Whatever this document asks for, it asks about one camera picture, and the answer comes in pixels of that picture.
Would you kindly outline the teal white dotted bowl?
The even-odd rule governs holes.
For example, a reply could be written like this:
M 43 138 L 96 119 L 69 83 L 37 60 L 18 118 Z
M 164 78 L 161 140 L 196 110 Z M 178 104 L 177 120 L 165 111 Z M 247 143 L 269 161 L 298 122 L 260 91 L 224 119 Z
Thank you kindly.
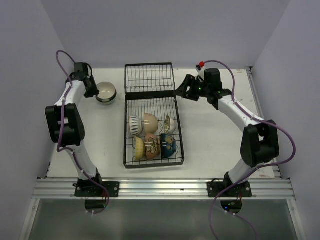
M 97 84 L 99 94 L 95 98 L 99 99 L 114 99 L 117 97 L 117 90 L 111 82 L 100 82 Z

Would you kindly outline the yellow green patterned bowl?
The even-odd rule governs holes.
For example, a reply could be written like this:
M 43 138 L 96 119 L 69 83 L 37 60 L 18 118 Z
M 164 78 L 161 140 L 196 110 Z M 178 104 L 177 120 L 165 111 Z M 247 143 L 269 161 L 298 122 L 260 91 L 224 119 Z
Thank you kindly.
M 133 141 L 133 149 L 134 149 L 134 160 L 140 161 L 144 158 L 146 150 L 145 150 L 145 142 L 138 136 L 135 136 Z

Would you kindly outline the mint green floral bowl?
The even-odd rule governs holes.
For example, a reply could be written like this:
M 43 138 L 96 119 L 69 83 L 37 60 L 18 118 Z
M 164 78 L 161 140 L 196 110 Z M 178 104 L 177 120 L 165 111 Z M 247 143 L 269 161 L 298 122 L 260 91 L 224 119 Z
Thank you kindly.
M 110 100 L 110 99 L 101 99 L 101 98 L 97 97 L 96 100 L 100 105 L 108 106 L 108 105 L 113 104 L 116 101 L 116 98 L 113 98 Z

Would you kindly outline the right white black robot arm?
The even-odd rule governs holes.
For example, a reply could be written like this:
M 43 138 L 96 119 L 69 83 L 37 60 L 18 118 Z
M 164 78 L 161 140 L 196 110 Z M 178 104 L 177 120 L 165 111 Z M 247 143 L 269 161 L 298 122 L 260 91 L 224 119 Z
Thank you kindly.
M 227 196 L 235 196 L 253 170 L 279 156 L 278 130 L 275 122 L 257 117 L 236 100 L 231 90 L 223 88 L 221 73 L 217 68 L 203 68 L 197 76 L 186 75 L 174 93 L 192 101 L 206 98 L 210 105 L 225 114 L 242 132 L 241 159 L 224 175 L 222 182 L 211 182 L 213 190 Z

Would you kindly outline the white bowl blue stripes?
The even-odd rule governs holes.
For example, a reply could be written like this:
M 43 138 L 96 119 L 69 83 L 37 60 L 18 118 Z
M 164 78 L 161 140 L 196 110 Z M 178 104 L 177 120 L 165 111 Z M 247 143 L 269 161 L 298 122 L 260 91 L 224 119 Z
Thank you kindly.
M 142 133 L 142 120 L 137 115 L 129 116 L 129 130 L 133 137 L 139 136 Z

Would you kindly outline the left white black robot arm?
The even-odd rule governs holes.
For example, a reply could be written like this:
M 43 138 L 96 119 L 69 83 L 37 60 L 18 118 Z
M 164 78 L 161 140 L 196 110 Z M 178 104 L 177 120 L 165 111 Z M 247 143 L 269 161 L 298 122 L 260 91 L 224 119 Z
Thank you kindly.
M 77 107 L 82 98 L 92 98 L 98 93 L 91 66 L 76 62 L 60 99 L 45 108 L 49 134 L 57 144 L 57 152 L 66 151 L 77 169 L 78 180 L 73 185 L 77 197 L 100 197 L 105 193 L 101 175 L 84 143 L 85 126 Z

